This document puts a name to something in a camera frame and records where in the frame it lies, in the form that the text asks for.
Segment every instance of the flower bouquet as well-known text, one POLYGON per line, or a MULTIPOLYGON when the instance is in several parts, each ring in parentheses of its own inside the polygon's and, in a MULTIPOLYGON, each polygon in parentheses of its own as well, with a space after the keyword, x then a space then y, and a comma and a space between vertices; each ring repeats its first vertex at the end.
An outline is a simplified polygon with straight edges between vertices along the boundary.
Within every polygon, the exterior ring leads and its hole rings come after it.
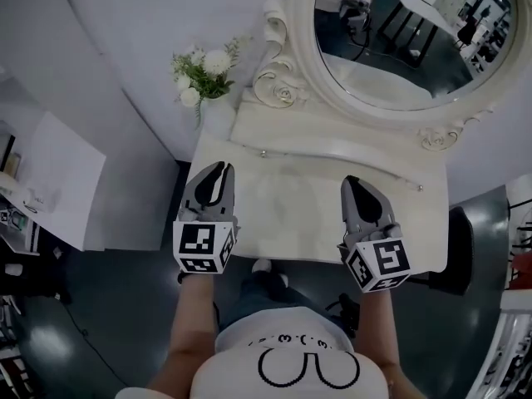
POLYGON ((192 46, 185 54, 172 58, 174 81, 179 100, 184 106, 194 107, 197 126, 201 122, 201 102, 213 100, 229 93, 234 81, 227 80, 229 69, 238 63, 241 39, 233 38, 224 50, 204 50, 192 46))

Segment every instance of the jeans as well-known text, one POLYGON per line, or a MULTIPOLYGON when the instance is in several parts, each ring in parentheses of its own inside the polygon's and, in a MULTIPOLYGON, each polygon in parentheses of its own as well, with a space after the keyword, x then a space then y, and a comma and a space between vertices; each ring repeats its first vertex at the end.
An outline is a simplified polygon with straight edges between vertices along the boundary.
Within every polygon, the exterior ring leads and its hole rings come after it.
POLYGON ((229 310, 229 314, 220 324, 219 331, 222 332, 229 325, 261 310, 296 307, 313 310, 347 333, 340 318, 329 315, 299 291, 285 287, 278 274, 264 271, 254 272, 242 282, 239 300, 229 310))

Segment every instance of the carved mirror frame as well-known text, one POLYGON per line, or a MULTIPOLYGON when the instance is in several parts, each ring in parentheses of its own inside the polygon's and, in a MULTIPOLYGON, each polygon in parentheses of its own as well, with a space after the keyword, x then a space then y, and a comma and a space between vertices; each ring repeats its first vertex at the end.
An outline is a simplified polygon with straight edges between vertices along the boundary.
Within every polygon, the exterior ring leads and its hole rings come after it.
POLYGON ((515 20, 500 61, 492 64, 493 72, 485 82, 439 106, 415 110, 374 106, 347 93, 325 66, 314 32, 314 2, 268 0, 264 4, 268 50, 254 78, 255 95, 274 108, 288 108, 309 98, 324 101, 355 123, 417 131, 421 145, 429 150, 453 145, 467 121, 492 112, 532 57, 532 0, 512 0, 515 20))

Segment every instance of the human arm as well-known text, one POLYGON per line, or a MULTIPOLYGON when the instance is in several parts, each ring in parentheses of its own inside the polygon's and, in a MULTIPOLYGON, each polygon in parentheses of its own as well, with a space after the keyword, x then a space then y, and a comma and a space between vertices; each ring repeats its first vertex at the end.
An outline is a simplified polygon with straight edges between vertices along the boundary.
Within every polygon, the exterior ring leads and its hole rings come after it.
POLYGON ((195 373, 214 355, 216 337, 212 275, 183 279, 165 364, 148 388, 175 399, 188 399, 195 373))
POLYGON ((360 322, 355 352, 369 357, 384 373, 392 399, 425 398, 406 378, 399 361, 392 296, 389 291, 365 293, 360 302, 360 322))

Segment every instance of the white t-shirt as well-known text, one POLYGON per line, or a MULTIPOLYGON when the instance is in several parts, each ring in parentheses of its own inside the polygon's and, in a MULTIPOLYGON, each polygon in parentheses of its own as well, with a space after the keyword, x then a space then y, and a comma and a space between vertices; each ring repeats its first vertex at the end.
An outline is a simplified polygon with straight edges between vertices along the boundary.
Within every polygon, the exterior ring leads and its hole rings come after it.
MULTIPOLYGON (((195 374, 191 399, 385 399, 387 382, 345 333, 308 308, 269 309, 226 328, 195 374)), ((167 399, 128 388, 116 399, 167 399)))

